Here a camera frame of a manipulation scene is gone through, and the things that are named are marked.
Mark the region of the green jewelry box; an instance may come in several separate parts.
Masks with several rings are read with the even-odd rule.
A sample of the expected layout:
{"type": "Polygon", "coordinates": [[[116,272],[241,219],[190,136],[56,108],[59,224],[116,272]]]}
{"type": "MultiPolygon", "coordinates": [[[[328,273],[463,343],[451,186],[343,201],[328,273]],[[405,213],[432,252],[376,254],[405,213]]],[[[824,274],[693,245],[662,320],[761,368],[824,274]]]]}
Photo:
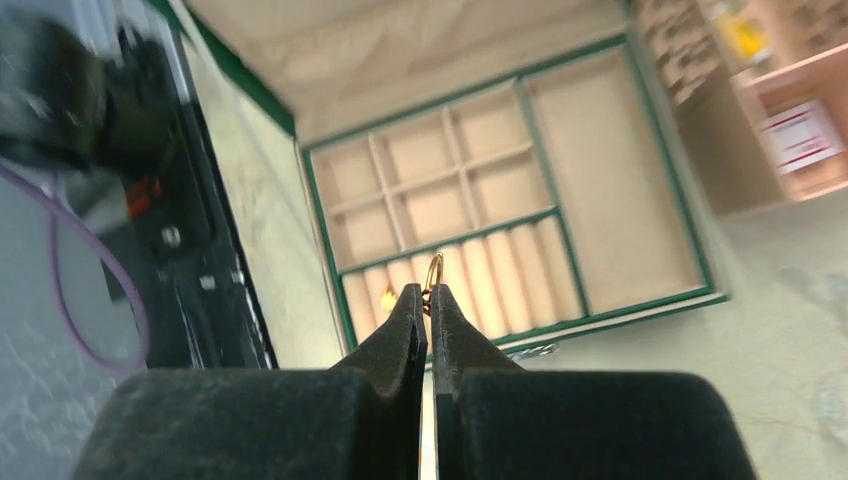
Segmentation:
{"type": "Polygon", "coordinates": [[[726,300],[631,1],[158,1],[291,138],[340,349],[432,257],[507,352],[726,300]]]}

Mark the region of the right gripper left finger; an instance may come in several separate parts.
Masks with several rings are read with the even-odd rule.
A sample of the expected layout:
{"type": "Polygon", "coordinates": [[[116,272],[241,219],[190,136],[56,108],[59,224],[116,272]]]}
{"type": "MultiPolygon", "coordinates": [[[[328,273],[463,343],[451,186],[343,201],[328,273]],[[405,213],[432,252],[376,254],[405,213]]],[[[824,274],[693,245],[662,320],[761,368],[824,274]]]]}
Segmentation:
{"type": "Polygon", "coordinates": [[[325,370],[151,369],[113,392],[76,479],[415,479],[423,295],[325,370]]]}

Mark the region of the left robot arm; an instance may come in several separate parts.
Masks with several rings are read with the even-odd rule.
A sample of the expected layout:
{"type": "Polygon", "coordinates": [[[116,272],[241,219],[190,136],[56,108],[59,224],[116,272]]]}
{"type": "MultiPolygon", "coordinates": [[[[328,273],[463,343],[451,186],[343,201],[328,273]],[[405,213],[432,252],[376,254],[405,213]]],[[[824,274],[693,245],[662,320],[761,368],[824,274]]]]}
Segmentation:
{"type": "Polygon", "coordinates": [[[33,10],[2,9],[2,157],[133,180],[176,157],[174,90],[162,46],[129,25],[118,28],[117,40],[118,56],[101,57],[33,10]]]}

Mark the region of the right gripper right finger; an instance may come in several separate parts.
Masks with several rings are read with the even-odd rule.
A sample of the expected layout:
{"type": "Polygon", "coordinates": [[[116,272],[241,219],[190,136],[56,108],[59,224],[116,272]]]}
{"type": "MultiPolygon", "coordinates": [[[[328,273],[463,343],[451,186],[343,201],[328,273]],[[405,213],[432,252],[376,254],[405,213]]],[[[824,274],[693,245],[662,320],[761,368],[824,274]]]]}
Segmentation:
{"type": "Polygon", "coordinates": [[[528,371],[429,298],[441,479],[752,479],[723,397],[665,371],[528,371]]]}

